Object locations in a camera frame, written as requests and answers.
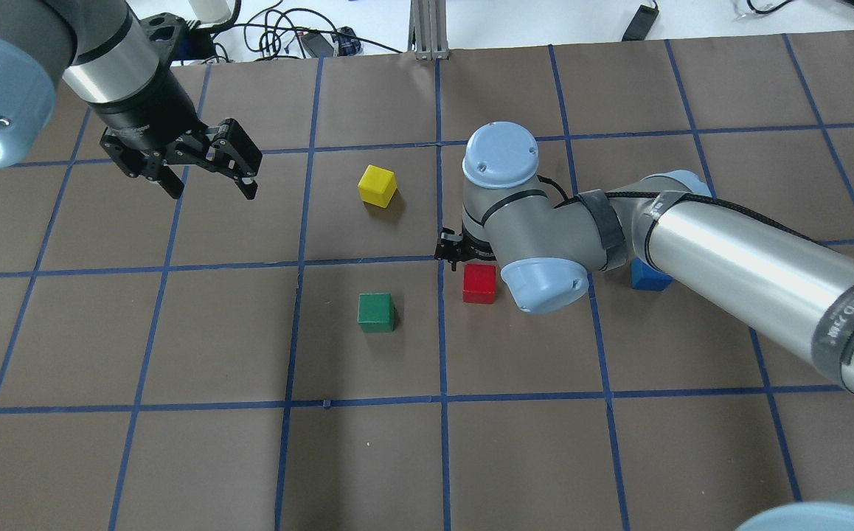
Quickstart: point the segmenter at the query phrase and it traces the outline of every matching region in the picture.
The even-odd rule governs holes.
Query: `white surface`
[[[780,0],[754,0],[764,7]],[[194,19],[188,0],[130,0],[135,13],[147,17],[170,11]],[[275,2],[243,0],[240,20]],[[541,44],[619,41],[640,0],[447,0],[448,42],[455,48],[498,48]],[[684,39],[771,33],[854,30],[854,7],[839,0],[795,0],[767,16],[748,13],[745,0],[659,0],[660,15],[648,39]],[[309,7],[350,26],[359,37],[406,49],[408,0],[284,0],[281,10]],[[323,30],[325,21],[309,13],[291,15],[298,26]],[[259,33],[253,31],[251,42]],[[243,31],[221,35],[232,60],[253,60],[243,45]],[[383,53],[366,44],[366,54]]]

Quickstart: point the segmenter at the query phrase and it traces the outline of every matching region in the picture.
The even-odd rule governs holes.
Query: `colored block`
[[[380,208],[387,208],[387,203],[391,202],[397,191],[398,182],[394,179],[394,172],[378,166],[370,165],[358,182],[358,194],[362,201]]]
[[[467,263],[463,268],[463,302],[492,305],[496,301],[496,267]]]
[[[358,296],[358,325],[365,333],[394,332],[397,313],[390,293],[362,293]]]
[[[630,262],[630,286],[640,291],[663,291],[673,281],[673,277],[660,273],[643,263],[639,258]]]

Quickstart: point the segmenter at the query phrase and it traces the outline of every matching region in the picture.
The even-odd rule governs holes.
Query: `yellow cube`
[[[358,194],[362,201],[387,208],[391,202],[394,192],[398,191],[398,182],[394,179],[394,172],[370,165],[362,179],[358,182]]]

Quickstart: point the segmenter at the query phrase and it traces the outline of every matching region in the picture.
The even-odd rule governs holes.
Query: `robotic arm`
[[[589,272],[635,257],[689,286],[854,392],[854,260],[711,198],[696,174],[651,175],[552,208],[532,134],[484,125],[463,160],[463,231],[438,260],[497,260],[515,304],[548,313],[588,292]]]
[[[196,164],[253,199],[259,149],[234,119],[202,123],[170,71],[185,31],[166,13],[136,19],[124,0],[0,2],[0,167],[26,156],[62,77],[108,126],[100,144],[127,176],[178,198],[168,164]]]

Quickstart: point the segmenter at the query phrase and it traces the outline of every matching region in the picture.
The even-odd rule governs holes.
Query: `white cylinder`
[[[204,24],[214,24],[231,18],[231,7],[227,0],[190,0],[195,17]]]

